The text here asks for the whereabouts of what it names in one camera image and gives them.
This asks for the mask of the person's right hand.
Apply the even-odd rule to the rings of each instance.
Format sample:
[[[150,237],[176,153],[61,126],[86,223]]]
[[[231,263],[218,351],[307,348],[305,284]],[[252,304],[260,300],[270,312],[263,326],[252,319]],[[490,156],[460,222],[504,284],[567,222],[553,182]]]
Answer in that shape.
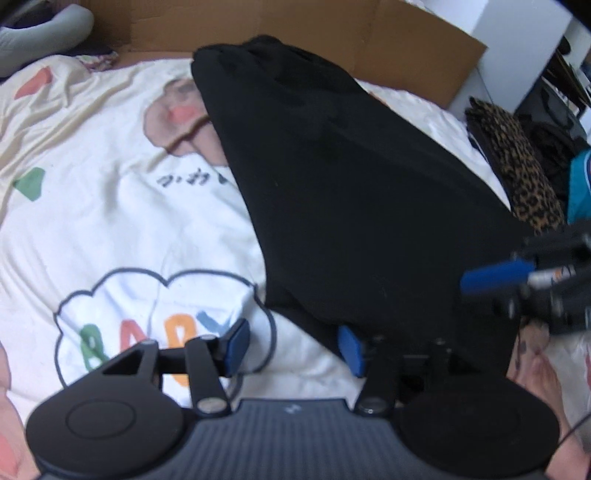
[[[583,480],[590,478],[590,453],[572,433],[557,373],[545,354],[550,343],[548,328],[539,322],[523,325],[516,337],[507,377],[545,402],[558,419],[559,446],[546,475],[549,479]]]

